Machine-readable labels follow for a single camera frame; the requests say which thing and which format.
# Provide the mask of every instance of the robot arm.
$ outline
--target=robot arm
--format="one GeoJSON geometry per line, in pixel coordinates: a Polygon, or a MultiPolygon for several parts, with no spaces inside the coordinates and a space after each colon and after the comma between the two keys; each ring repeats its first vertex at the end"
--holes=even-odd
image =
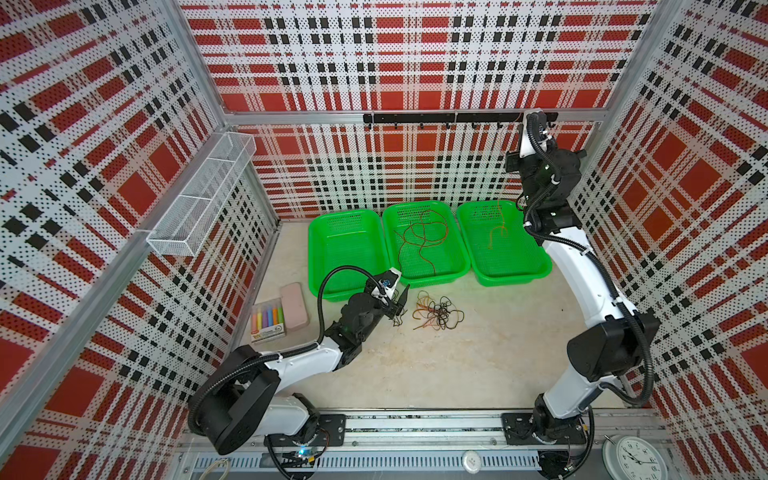
{"type": "Polygon", "coordinates": [[[207,436],[221,455],[234,451],[254,433],[295,436],[298,445],[309,442],[319,428],[319,414],[303,396],[281,396],[280,391],[348,365],[382,317],[392,319],[405,307],[408,287],[397,301],[394,298],[401,277],[398,270],[368,275],[375,282],[368,280],[363,292],[349,298],[341,319],[324,331],[318,343],[282,353],[257,353],[250,345],[235,349],[190,398],[190,430],[207,436]]]}
{"type": "Polygon", "coordinates": [[[594,255],[568,195],[581,179],[585,152],[557,148],[541,109],[524,113],[520,151],[508,154],[506,171],[519,171],[526,199],[524,228],[564,274],[584,314],[586,331],[568,342],[569,364],[561,378],[535,402],[531,434],[540,442],[561,438],[603,389],[625,401],[645,402],[653,385],[650,342],[657,319],[638,313],[594,255]],[[643,394],[621,391],[619,375],[646,365],[643,394]]]}

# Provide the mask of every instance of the white wire basket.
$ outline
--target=white wire basket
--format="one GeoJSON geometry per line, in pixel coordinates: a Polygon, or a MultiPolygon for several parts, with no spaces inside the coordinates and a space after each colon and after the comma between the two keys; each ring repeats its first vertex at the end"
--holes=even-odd
{"type": "Polygon", "coordinates": [[[158,255],[194,257],[256,153],[253,136],[227,132],[163,215],[147,242],[158,255]]]}

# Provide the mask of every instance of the plaid wall panel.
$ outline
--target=plaid wall panel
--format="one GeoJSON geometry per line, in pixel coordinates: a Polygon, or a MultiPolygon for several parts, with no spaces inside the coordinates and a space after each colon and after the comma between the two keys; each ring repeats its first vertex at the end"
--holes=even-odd
{"type": "Polygon", "coordinates": [[[241,180],[197,257],[151,254],[0,478],[163,478],[187,398],[228,349],[268,232],[241,180]]]}
{"type": "MultiPolygon", "coordinates": [[[[552,129],[563,148],[584,146],[591,124],[552,129]]],[[[278,216],[316,217],[335,210],[381,212],[404,201],[514,200],[520,177],[504,172],[517,148],[517,124],[241,127],[256,139],[254,164],[278,216]]]]}
{"type": "Polygon", "coordinates": [[[572,197],[663,322],[653,404],[694,478],[768,465],[767,45],[768,6],[685,2],[572,197]]]}
{"type": "Polygon", "coordinates": [[[154,3],[0,22],[1,401],[212,127],[154,3]]]}
{"type": "Polygon", "coordinates": [[[230,111],[603,107],[639,2],[180,0],[230,111]]]}

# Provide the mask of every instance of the white floor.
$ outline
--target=white floor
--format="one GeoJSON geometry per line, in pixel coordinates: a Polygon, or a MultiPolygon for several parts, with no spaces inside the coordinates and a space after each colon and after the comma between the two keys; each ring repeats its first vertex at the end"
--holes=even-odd
{"type": "MultiPolygon", "coordinates": [[[[277,298],[280,287],[301,282],[310,325],[260,343],[276,350],[315,339],[317,298],[307,287],[309,223],[284,223],[257,302],[277,298]]],[[[525,285],[487,288],[470,272],[454,283],[426,287],[447,296],[466,313],[454,330],[417,329],[411,318],[417,291],[409,294],[402,326],[384,317],[360,355],[336,372],[316,375],[290,388],[321,408],[526,408],[567,365],[566,343],[584,330],[576,299],[558,268],[525,285]]],[[[344,303],[323,303],[326,327],[344,303]]],[[[250,332],[242,344],[250,341],[250,332]]],[[[593,404],[623,408],[604,392],[593,404]]]]}

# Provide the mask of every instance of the green basket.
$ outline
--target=green basket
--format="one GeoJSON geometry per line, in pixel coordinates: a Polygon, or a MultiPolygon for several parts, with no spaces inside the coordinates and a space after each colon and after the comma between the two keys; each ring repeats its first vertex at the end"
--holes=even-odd
{"type": "Polygon", "coordinates": [[[397,204],[384,210],[384,234],[389,257],[395,268],[402,272],[402,282],[411,288],[450,283],[469,271],[469,255],[458,232],[451,209],[443,202],[427,200],[397,204]],[[443,222],[448,225],[445,236],[441,224],[421,225],[420,222],[443,222]],[[406,243],[403,237],[414,246],[406,243]]]}
{"type": "MultiPolygon", "coordinates": [[[[352,210],[317,217],[310,223],[310,292],[317,296],[328,272],[342,265],[354,265],[378,275],[391,267],[379,215],[371,210],[352,210]]],[[[348,300],[362,292],[366,277],[342,271],[328,281],[323,299],[348,300]]]]}
{"type": "Polygon", "coordinates": [[[528,283],[552,271],[552,260],[525,232],[523,213],[513,202],[468,202],[459,206],[456,216],[481,285],[528,283]]]}

